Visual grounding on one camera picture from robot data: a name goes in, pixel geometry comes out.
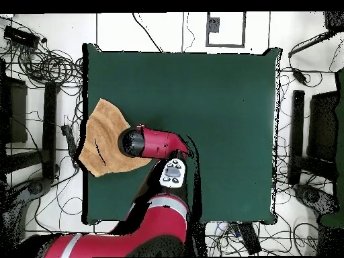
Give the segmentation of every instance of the black cylindrical joint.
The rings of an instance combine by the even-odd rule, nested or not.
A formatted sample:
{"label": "black cylindrical joint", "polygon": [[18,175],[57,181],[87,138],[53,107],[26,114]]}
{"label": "black cylindrical joint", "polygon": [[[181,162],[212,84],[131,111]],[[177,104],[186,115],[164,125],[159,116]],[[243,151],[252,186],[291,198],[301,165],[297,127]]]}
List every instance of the black cylindrical joint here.
{"label": "black cylindrical joint", "polygon": [[127,157],[142,157],[144,137],[135,128],[124,130],[118,137],[118,148]]}

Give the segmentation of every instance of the green tabletop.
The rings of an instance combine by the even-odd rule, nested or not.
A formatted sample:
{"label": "green tabletop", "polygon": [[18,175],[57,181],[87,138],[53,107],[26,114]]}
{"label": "green tabletop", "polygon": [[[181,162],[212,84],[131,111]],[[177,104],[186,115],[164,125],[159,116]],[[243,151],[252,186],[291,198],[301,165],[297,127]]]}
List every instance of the green tabletop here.
{"label": "green tabletop", "polygon": [[[88,113],[100,98],[131,126],[190,136],[200,154],[202,222],[271,221],[276,61],[265,55],[100,52],[88,45]],[[187,162],[193,188],[193,164]],[[88,174],[87,220],[123,220],[151,163]],[[189,191],[189,202],[192,191]]]}

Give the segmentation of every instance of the brown towel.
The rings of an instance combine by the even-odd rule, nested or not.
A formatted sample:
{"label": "brown towel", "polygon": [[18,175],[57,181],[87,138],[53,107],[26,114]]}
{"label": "brown towel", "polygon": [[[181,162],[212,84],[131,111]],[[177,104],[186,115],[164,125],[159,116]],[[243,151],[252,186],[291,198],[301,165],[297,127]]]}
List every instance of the brown towel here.
{"label": "brown towel", "polygon": [[117,139],[129,127],[116,106],[104,99],[99,100],[87,121],[86,140],[79,155],[80,161],[94,176],[131,171],[151,161],[126,157],[118,149]]}

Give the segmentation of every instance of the gray stripe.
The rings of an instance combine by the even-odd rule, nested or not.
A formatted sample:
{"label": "gray stripe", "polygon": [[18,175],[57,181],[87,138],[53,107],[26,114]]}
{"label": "gray stripe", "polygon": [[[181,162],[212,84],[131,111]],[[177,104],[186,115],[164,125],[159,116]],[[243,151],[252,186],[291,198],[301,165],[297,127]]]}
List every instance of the gray stripe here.
{"label": "gray stripe", "polygon": [[155,197],[151,199],[149,203],[150,203],[149,208],[168,206],[174,209],[174,211],[179,212],[183,216],[184,220],[186,221],[187,210],[185,206],[181,202],[178,202],[176,199],[168,198],[168,197]]}
{"label": "gray stripe", "polygon": [[63,251],[63,254],[61,255],[61,258],[69,258],[69,255],[71,255],[73,247],[75,246],[75,244],[77,243],[77,241],[79,240],[79,238],[82,237],[82,234],[77,233],[72,240],[69,242],[69,244],[66,246],[66,248]]}

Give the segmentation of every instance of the wire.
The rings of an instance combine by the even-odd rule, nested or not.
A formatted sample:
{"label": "wire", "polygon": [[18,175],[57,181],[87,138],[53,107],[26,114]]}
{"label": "wire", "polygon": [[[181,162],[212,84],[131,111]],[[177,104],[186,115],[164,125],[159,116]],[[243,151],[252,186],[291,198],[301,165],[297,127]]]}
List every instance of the wire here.
{"label": "wire", "polygon": [[189,21],[189,12],[187,13],[187,19],[186,19],[186,28],[187,28],[187,30],[190,32],[190,33],[192,33],[192,36],[193,36],[193,40],[192,40],[192,43],[191,43],[191,45],[190,46],[188,46],[183,52],[185,52],[188,48],[191,48],[192,47],[192,45],[194,44],[194,41],[195,41],[195,35],[194,35],[194,33],[189,29],[189,26],[188,26],[188,21]]}
{"label": "wire", "polygon": [[43,156],[42,156],[42,153],[40,152],[40,150],[38,149],[38,146],[34,140],[34,137],[32,136],[31,132],[29,131],[28,128],[26,128],[25,125],[23,125],[21,122],[18,122],[15,118],[12,118],[12,120],[14,120],[15,122],[17,122],[18,124],[22,125],[29,133],[29,135],[31,136],[31,139],[32,139],[32,142],[34,143],[35,147],[36,147],[36,150],[38,151],[39,155],[40,155],[40,160],[41,160],[41,163],[43,165]]}
{"label": "wire", "polygon": [[132,17],[134,18],[135,22],[138,23],[138,25],[146,32],[146,34],[148,35],[148,37],[150,38],[150,40],[152,41],[152,43],[157,47],[159,52],[163,52],[163,50],[161,48],[159,48],[157,46],[157,44],[155,43],[155,41],[152,39],[151,35],[147,32],[147,30],[144,28],[144,26],[137,20],[137,18],[135,17],[135,14],[132,13]]}
{"label": "wire", "polygon": [[[324,36],[324,35],[327,34],[327,33],[328,33],[328,32],[321,33],[321,34],[319,34],[319,35],[314,36],[313,38],[310,38],[309,40],[304,40],[303,42],[298,43],[297,45],[295,45],[295,46],[292,48],[292,50],[291,50],[290,52],[293,52],[294,49],[295,49],[297,46],[299,46],[299,45],[301,45],[301,44],[305,44],[306,42],[310,42],[311,40],[313,40],[313,39],[315,39],[315,38],[318,38],[318,37],[320,37],[320,36]],[[289,66],[290,66],[290,68],[293,68],[293,67],[292,67],[292,63],[290,62],[291,56],[289,56],[288,59],[289,59]]]}
{"label": "wire", "polygon": [[[67,203],[69,202],[69,201],[71,201],[71,200],[73,200],[73,199],[78,199],[78,200],[80,200],[81,202],[83,201],[81,198],[79,198],[79,197],[72,197],[72,198],[69,198],[64,204],[63,204],[63,206],[62,206],[62,208],[61,208],[61,212],[60,212],[60,218],[58,219],[58,229],[59,229],[59,231],[61,231],[61,216],[62,216],[62,213],[64,212],[64,213],[66,213],[63,209],[65,208],[65,206],[67,205]],[[75,216],[75,215],[78,215],[78,214],[80,214],[82,212],[82,210],[80,211],[80,212],[77,212],[76,214],[69,214],[69,213],[67,213],[68,215],[70,215],[70,216]]]}
{"label": "wire", "polygon": [[330,67],[329,67],[329,71],[330,72],[334,72],[334,71],[331,70],[331,67],[332,67],[333,62],[335,61],[335,57],[336,57],[337,51],[341,47],[343,42],[344,42],[344,39],[342,39],[341,43],[338,45],[338,47],[337,47],[337,49],[336,49],[336,51],[335,51],[335,53],[333,55],[333,58],[332,58],[332,61],[331,61]]}
{"label": "wire", "polygon": [[40,209],[40,197],[38,198],[38,207],[37,207],[37,209],[36,209],[36,211],[35,211],[34,219],[35,219],[36,223],[38,224],[38,226],[40,226],[41,228],[43,228],[44,230],[47,230],[49,233],[52,234],[52,231],[51,231],[51,230],[48,230],[45,226],[42,226],[42,225],[40,224],[40,222],[38,222],[38,219],[37,219],[37,212],[38,212],[39,209]]}
{"label": "wire", "polygon": [[[68,177],[68,178],[66,178],[66,179],[64,179],[64,180],[62,180],[62,181],[60,181],[59,183],[62,183],[62,182],[64,182],[64,181],[66,181],[66,180],[68,180],[68,179],[71,179],[71,178],[73,178],[77,173],[79,172],[79,169],[75,169],[75,172],[70,176],[70,177]],[[63,189],[61,190],[61,192],[58,194],[58,196],[63,192],[63,190],[66,188],[66,186],[68,185],[68,183],[63,187]],[[56,199],[56,197],[48,204],[48,205],[46,205],[39,213],[37,213],[37,215],[36,216],[38,216],[40,213],[42,213],[47,207],[49,207],[49,205],[51,205],[54,201],[55,201],[55,199]],[[34,220],[34,218],[32,218],[31,220],[29,220],[26,224],[25,224],[25,226],[27,226],[31,221],[33,221]]]}

